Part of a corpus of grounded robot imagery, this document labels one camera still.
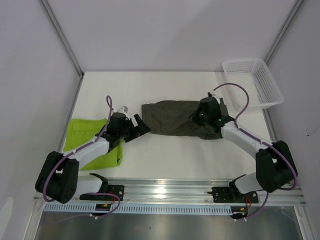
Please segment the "aluminium corner post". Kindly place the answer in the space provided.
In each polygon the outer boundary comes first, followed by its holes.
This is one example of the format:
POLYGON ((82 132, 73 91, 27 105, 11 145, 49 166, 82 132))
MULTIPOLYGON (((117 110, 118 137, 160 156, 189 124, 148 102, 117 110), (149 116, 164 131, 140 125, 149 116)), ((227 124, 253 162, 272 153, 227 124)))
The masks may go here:
POLYGON ((293 7, 289 11, 284 23, 282 24, 278 34, 276 35, 272 45, 270 46, 268 52, 265 55, 264 62, 269 65, 276 55, 279 47, 283 43, 284 39, 286 38, 287 34, 289 33, 291 27, 293 26, 295 20, 297 19, 299 13, 303 9, 307 0, 296 0, 294 2, 293 7))
POLYGON ((71 62, 71 65, 73 66, 74 70, 76 71, 77 75, 82 78, 84 75, 84 72, 82 71, 80 64, 64 34, 64 31, 54 13, 52 10, 52 7, 48 0, 39 0, 38 1, 45 16, 48 19, 48 22, 50 23, 53 31, 55 32, 58 41, 60 42, 60 45, 62 46, 65 54, 67 55, 68 59, 71 62))

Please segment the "dark olive shorts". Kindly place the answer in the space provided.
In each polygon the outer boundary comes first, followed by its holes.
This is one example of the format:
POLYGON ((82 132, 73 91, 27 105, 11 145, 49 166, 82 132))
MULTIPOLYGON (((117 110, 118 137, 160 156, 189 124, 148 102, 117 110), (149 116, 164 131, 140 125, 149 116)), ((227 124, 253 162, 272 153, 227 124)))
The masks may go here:
POLYGON ((200 105, 199 101, 163 100, 141 106, 141 118, 152 134, 178 137, 199 137, 204 140, 219 139, 210 127, 199 126, 190 116, 200 105))

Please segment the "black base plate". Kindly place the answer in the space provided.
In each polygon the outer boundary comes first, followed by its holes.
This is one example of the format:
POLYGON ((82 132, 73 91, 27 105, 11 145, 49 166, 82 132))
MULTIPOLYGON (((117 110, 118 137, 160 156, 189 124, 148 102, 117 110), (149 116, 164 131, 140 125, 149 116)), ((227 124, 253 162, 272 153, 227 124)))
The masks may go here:
POLYGON ((259 198, 256 191, 240 193, 238 190, 231 187, 215 186, 212 187, 211 190, 207 192, 207 194, 212 196, 214 203, 259 203, 259 198))
MULTIPOLYGON (((96 193, 108 193, 116 195, 120 198, 120 200, 123 200, 124 193, 125 193, 125 186, 124 185, 104 185, 100 187, 98 191, 95 191, 96 193)), ((116 197, 110 196, 110 195, 97 195, 97 194, 88 194, 85 192, 85 194, 80 195, 80 200, 87 200, 87 201, 112 201, 117 200, 116 197)))

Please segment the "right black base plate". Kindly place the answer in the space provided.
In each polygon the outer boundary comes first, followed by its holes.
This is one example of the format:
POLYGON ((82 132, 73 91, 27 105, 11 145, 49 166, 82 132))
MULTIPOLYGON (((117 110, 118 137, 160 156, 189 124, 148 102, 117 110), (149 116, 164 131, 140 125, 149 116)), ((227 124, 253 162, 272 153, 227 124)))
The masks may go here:
POLYGON ((212 187, 211 190, 207 192, 207 194, 212 196, 214 203, 259 203, 259 198, 256 191, 240 193, 238 190, 231 187, 215 186, 212 187))

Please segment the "right aluminium corner post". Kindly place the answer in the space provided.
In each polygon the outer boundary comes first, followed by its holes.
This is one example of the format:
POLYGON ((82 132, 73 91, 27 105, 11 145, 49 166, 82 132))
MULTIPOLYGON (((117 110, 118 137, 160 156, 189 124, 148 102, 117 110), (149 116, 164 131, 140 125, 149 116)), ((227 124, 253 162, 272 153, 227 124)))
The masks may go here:
POLYGON ((284 39, 286 38, 287 34, 289 33, 291 27, 293 26, 295 20, 297 19, 299 13, 303 9, 307 0, 296 0, 294 2, 293 7, 289 11, 284 23, 282 24, 278 34, 276 35, 272 45, 270 46, 268 52, 265 55, 264 62, 269 65, 276 55, 279 47, 283 43, 284 39))

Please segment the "left aluminium corner post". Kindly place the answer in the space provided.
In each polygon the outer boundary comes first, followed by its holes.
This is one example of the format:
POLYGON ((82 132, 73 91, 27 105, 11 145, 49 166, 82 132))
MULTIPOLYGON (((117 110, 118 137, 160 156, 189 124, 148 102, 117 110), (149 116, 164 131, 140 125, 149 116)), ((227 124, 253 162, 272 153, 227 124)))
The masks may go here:
POLYGON ((48 19, 48 22, 50 23, 53 31, 55 32, 58 41, 60 42, 60 45, 62 46, 65 54, 67 55, 68 59, 71 62, 71 65, 73 66, 74 70, 76 71, 77 75, 82 78, 84 75, 84 72, 82 71, 80 64, 64 34, 64 31, 54 13, 52 10, 52 7, 48 0, 39 0, 38 1, 45 16, 48 19))

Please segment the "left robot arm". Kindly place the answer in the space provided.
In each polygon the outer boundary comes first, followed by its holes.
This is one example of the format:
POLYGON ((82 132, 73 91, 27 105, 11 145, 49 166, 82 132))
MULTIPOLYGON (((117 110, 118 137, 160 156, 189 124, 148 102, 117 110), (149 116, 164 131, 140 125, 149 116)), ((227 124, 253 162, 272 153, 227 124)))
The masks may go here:
POLYGON ((111 152, 121 141, 128 143, 151 132, 138 114, 134 119, 137 125, 125 113, 115 112, 100 132, 79 147, 65 153, 50 152, 36 180, 35 190, 42 193, 46 202, 69 202, 77 192, 80 168, 111 152))

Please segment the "lime green shorts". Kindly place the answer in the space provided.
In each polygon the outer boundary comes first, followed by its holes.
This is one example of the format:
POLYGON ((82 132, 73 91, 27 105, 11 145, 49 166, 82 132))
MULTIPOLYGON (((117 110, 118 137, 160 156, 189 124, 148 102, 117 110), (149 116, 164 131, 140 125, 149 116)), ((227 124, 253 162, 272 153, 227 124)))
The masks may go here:
POLYGON ((73 118, 67 127, 63 154, 71 153, 70 159, 79 161, 81 171, 117 167, 123 159, 122 141, 113 150, 109 143, 100 138, 95 142, 107 120, 88 120, 73 118))

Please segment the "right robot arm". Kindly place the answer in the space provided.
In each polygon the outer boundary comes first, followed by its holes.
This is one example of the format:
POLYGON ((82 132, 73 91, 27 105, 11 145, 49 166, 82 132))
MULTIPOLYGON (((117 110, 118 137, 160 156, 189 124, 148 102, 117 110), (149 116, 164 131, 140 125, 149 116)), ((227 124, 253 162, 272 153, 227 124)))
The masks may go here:
POLYGON ((235 144, 255 160, 255 172, 239 176, 229 183, 228 196, 232 201, 239 202, 252 191, 272 193, 275 190, 290 190, 284 185, 291 181, 291 187, 296 186, 298 172, 289 146, 282 140, 273 142, 240 127, 234 118, 222 114, 216 98, 201 99, 190 120, 201 127, 208 127, 221 139, 235 144))

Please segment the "white plastic basket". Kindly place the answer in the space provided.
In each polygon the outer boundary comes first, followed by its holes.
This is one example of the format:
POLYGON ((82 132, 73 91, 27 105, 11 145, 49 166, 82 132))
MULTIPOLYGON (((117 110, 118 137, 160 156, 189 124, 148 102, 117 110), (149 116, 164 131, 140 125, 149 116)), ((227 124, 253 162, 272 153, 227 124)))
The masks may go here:
POLYGON ((247 91, 249 109, 268 109, 284 102, 280 88, 262 59, 225 60, 222 68, 226 83, 240 85, 247 91))

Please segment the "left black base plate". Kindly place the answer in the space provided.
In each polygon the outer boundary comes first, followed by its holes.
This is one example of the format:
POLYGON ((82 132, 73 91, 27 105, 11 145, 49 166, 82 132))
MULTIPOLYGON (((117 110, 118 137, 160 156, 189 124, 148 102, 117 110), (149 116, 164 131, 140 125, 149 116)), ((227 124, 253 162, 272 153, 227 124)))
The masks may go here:
MULTIPOLYGON (((100 187, 98 191, 95 191, 96 193, 108 193, 116 195, 120 198, 120 200, 123 200, 124 193, 125 193, 125 186, 124 185, 104 185, 100 187)), ((116 197, 110 196, 110 195, 97 195, 97 194, 88 194, 85 192, 85 194, 80 195, 80 200, 87 200, 87 201, 112 201, 117 200, 116 197)))

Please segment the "aluminium mounting rail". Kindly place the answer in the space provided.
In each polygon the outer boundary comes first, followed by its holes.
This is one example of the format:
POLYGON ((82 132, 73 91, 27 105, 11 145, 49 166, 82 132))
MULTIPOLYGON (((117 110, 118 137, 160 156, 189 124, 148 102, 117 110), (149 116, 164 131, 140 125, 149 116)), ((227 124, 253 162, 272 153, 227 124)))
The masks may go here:
MULTIPOLYGON (((213 187, 229 187, 231 179, 143 179, 109 178, 108 184, 124 186, 113 194, 122 196, 124 204, 159 204, 159 205, 233 205, 240 203, 216 202, 212 194, 213 187)), ((66 203, 108 203, 98 199, 81 200, 75 194, 66 203)), ((294 190, 276 190, 269 193, 266 206, 305 206, 306 201, 300 187, 294 190)))

